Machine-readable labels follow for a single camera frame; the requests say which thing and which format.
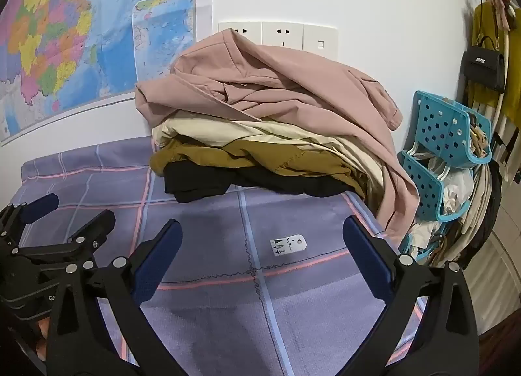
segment blue gripper pad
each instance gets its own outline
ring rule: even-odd
[[[385,303],[390,302],[394,298],[391,287],[392,273],[372,245],[369,233],[353,216],[345,219],[342,233],[345,246],[353,256],[373,296]]]
[[[58,196],[49,194],[27,204],[20,212],[20,221],[30,225],[58,208]]]
[[[177,220],[170,219],[155,239],[142,242],[134,254],[147,253],[134,273],[132,298],[139,305],[149,301],[170,267],[183,242],[183,230]]]

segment bed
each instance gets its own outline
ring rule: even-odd
[[[280,195],[231,186],[225,195],[177,203],[148,166],[150,137],[94,145],[25,163],[14,204],[54,192],[59,208],[28,226],[21,246],[67,242],[104,209],[116,227],[95,258],[106,266],[152,239],[170,218],[183,245],[142,310],[190,375],[336,374],[384,308],[342,240],[356,215],[385,233],[356,194]],[[275,256],[270,240],[300,234],[307,249]],[[121,357],[134,362],[108,302],[104,318]],[[418,302],[392,361],[403,357],[423,310]]]

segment white plastic bag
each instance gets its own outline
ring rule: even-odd
[[[445,162],[435,157],[429,160],[429,170],[441,174],[445,169]],[[474,190],[474,180],[469,169],[451,169],[441,181],[444,185],[444,213],[457,213],[462,205],[471,197]]]
[[[437,221],[428,222],[424,220],[417,221],[409,230],[411,236],[411,246],[425,249],[429,246],[431,237],[441,227],[441,223]]]

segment mustard yellow garment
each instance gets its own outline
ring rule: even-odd
[[[224,147],[208,147],[178,135],[150,159],[152,170],[162,176],[170,162],[190,160],[201,166],[244,168],[260,165],[281,176],[332,176],[366,197],[367,176],[329,151],[301,150],[295,145],[236,140]]]
[[[483,22],[481,24],[481,34],[489,36],[496,42],[496,31],[492,15],[492,4],[487,2],[478,5],[474,12],[472,24],[472,44],[475,45],[479,33],[479,19],[483,7]],[[506,91],[503,99],[502,113],[508,117],[517,127],[521,127],[521,107],[519,99],[521,97],[521,10],[517,9],[516,20],[518,29],[510,31],[509,44],[509,69],[506,78]],[[493,49],[494,44],[486,39],[484,46]],[[499,31],[499,50],[504,54],[505,33]],[[483,85],[469,81],[468,83],[468,103],[470,107],[474,101],[496,107],[498,104],[499,93],[485,88]]]

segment wall socket panel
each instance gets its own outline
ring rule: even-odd
[[[231,28],[258,45],[282,46],[338,58],[338,30],[327,26],[288,22],[223,22],[218,31]]]
[[[217,30],[233,29],[254,44],[262,44],[262,22],[223,22],[219,23]]]

